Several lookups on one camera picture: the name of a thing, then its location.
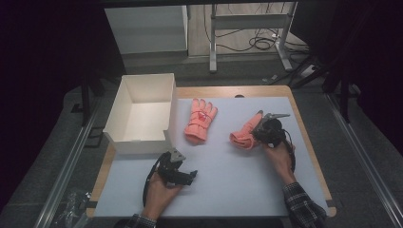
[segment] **glove logo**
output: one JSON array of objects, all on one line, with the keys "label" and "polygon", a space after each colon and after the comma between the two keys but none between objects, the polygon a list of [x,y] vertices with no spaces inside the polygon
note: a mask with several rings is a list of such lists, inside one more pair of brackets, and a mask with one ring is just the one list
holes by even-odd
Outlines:
[{"label": "glove logo", "polygon": [[207,115],[204,112],[199,112],[199,120],[205,122]]}]

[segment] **white cabinet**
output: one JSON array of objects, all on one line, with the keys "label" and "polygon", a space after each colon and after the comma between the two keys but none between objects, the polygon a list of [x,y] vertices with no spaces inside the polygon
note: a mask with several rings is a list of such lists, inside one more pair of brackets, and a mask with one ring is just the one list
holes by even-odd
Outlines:
[{"label": "white cabinet", "polygon": [[121,54],[187,50],[186,6],[105,11]]}]

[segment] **white box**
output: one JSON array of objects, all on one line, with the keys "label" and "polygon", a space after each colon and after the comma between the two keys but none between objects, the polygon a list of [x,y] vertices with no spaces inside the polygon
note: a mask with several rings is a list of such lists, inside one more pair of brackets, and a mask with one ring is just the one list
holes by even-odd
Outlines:
[{"label": "white box", "polygon": [[120,154],[160,154],[175,147],[174,74],[124,75],[104,133]]}]

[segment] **aluminum rail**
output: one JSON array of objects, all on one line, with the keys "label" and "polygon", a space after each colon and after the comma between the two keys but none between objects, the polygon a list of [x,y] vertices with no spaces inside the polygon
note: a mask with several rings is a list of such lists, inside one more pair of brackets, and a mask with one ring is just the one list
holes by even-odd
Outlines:
[{"label": "aluminum rail", "polygon": [[358,136],[355,134],[353,128],[347,123],[338,111],[338,104],[334,96],[325,94],[327,100],[331,104],[332,110],[336,116],[338,123],[340,124],[344,134],[347,136],[349,143],[351,144],[358,161],[361,163],[362,168],[367,174],[375,192],[378,194],[383,206],[385,207],[389,217],[391,218],[394,227],[403,227],[403,214],[402,210],[394,198],[391,190],[382,180],[378,171],[376,170],[371,158],[368,156],[364,146],[361,144]]},{"label": "aluminum rail", "polygon": [[39,214],[38,219],[34,225],[35,228],[48,228],[53,220],[54,214],[56,213],[57,207],[65,193],[68,181],[70,180],[71,174],[74,167],[80,158],[83,147],[86,143],[86,138],[88,137],[89,131],[94,123],[95,117],[98,113],[98,109],[102,98],[95,97],[92,105],[92,114],[89,117],[87,125],[83,126],[80,133],[72,146],[66,161],[50,190],[47,201]]}]

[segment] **glove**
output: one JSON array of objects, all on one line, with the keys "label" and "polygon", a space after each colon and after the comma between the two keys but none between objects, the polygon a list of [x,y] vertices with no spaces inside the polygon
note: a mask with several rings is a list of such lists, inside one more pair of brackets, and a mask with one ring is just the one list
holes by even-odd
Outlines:
[{"label": "glove", "polygon": [[252,130],[259,124],[263,118],[263,111],[260,110],[252,119],[250,119],[240,131],[232,132],[229,135],[229,140],[237,147],[244,149],[251,149],[255,145],[259,144],[258,141],[252,135]]},{"label": "glove", "polygon": [[186,139],[193,144],[204,143],[207,140],[207,128],[216,117],[217,111],[211,103],[206,105],[203,99],[193,99],[190,121],[184,129]]}]

